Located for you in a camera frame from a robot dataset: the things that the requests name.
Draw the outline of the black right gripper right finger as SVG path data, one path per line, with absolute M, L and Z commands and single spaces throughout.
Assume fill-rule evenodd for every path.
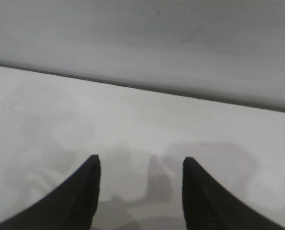
M 182 207 L 188 230 L 282 230 L 220 185 L 194 158 L 182 164 Z

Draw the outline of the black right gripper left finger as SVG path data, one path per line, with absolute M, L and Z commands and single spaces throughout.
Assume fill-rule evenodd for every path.
M 91 155 L 68 179 L 24 211 L 0 222 L 0 230 L 89 230 L 101 180 L 98 155 Z

